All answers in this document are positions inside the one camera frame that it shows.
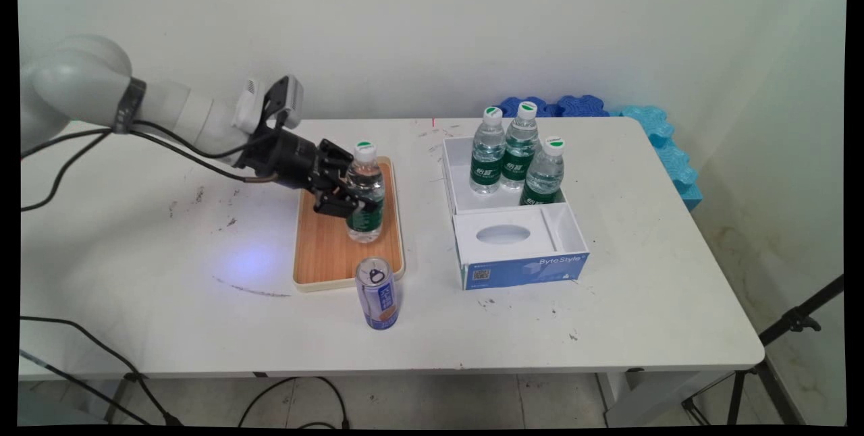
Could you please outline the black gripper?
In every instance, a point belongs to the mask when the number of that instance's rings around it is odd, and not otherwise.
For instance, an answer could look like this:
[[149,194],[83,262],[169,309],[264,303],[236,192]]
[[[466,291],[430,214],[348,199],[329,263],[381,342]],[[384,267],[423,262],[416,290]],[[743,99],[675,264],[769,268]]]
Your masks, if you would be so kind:
[[344,183],[322,187],[321,171],[346,175],[353,162],[352,153],[326,138],[315,144],[285,128],[257,128],[236,167],[251,168],[260,178],[273,176],[290,189],[312,191],[315,213],[347,219],[367,211],[369,198]]

